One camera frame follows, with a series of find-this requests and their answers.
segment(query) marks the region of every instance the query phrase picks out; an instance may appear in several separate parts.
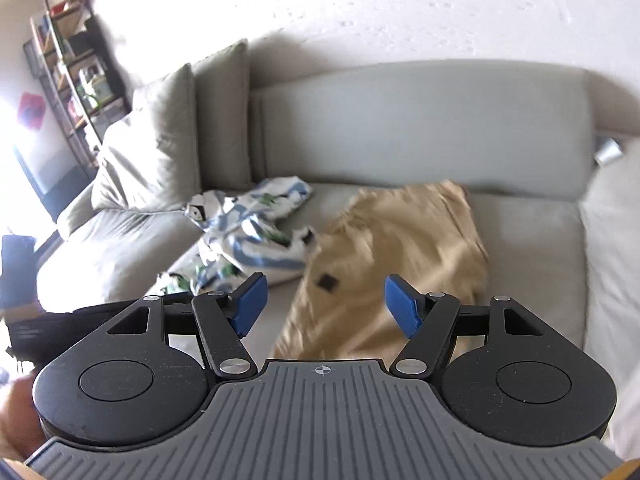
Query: sofa backrest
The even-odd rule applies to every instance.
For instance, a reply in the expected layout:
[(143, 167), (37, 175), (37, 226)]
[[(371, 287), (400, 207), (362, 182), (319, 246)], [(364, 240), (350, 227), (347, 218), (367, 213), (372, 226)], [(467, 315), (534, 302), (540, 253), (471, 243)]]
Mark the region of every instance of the sofa backrest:
[(583, 70), (444, 60), (380, 64), (253, 92), (254, 180), (474, 190), (576, 200), (593, 168)]

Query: black square patch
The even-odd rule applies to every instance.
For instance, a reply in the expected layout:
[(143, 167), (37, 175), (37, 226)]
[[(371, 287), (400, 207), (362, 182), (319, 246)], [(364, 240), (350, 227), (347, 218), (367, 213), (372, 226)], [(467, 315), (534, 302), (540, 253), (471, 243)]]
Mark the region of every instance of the black square patch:
[(327, 292), (332, 292), (336, 285), (338, 285), (338, 279), (334, 278), (330, 274), (323, 274), (316, 283), (320, 288), (324, 288)]
[(314, 241), (314, 239), (315, 239), (315, 238), (316, 238), (316, 236), (314, 235), (314, 232), (313, 232), (311, 229), (309, 229), (309, 230), (306, 232), (306, 235), (304, 235), (304, 236), (301, 238), (301, 240), (302, 240), (302, 243), (303, 243), (303, 244), (305, 244), (305, 245), (309, 245), (310, 243), (312, 243), (312, 242)]

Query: sofa cushion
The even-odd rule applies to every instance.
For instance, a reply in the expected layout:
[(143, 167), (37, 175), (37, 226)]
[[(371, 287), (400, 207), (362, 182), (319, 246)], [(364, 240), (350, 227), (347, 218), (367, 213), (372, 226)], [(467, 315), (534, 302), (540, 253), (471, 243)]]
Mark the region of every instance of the sofa cushion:
[(40, 269), (40, 302), (69, 312), (140, 298), (201, 234), (181, 212), (100, 211)]
[(256, 91), (255, 178), (577, 200), (593, 169), (584, 70), (432, 60), (333, 72)]
[(58, 216), (56, 227), (63, 240), (69, 240), (76, 229), (87, 223), (97, 213), (91, 205), (93, 188), (92, 182)]
[(200, 193), (194, 93), (188, 64), (135, 91), (132, 113), (104, 136), (95, 209), (171, 211)]
[(479, 304), (504, 294), (582, 347), (587, 303), (584, 235), (571, 202), (486, 194), (469, 197), (489, 257)]
[(248, 189), (249, 59), (247, 40), (193, 65), (202, 186)]
[(598, 170), (582, 203), (590, 285), (584, 351), (621, 393), (640, 356), (639, 187), (640, 139), (634, 139), (620, 160)]
[[(322, 230), (360, 189), (360, 186), (340, 184), (311, 185), (313, 195), (282, 222), (284, 229), (311, 225)], [(487, 293), (478, 303), (488, 304), (490, 296), (495, 294), (512, 296), (581, 346), (586, 271), (582, 225), (576, 205), (486, 194), (472, 194), (469, 202), (489, 257)], [(269, 303), (242, 340), (258, 366), (280, 333), (298, 281), (270, 289)]]

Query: black circular cap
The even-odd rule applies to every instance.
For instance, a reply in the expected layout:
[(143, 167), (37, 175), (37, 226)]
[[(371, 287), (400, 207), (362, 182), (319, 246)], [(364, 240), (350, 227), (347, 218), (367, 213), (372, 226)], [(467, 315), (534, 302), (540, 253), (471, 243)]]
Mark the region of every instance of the black circular cap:
[(143, 394), (153, 381), (153, 372), (145, 365), (113, 360), (87, 368), (80, 376), (80, 388), (92, 399), (116, 402)]
[(503, 393), (531, 404), (554, 402), (571, 389), (571, 380), (560, 368), (536, 361), (503, 366), (495, 379)]

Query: throw pillow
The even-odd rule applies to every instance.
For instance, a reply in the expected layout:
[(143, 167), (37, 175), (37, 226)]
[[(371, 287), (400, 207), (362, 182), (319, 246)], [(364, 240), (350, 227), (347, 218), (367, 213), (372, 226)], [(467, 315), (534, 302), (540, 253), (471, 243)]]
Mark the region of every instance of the throw pillow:
[(249, 189), (247, 40), (197, 62), (193, 74), (202, 187)]
[(180, 209), (200, 193), (191, 65), (133, 95), (133, 111), (104, 136), (91, 202), (143, 213)]

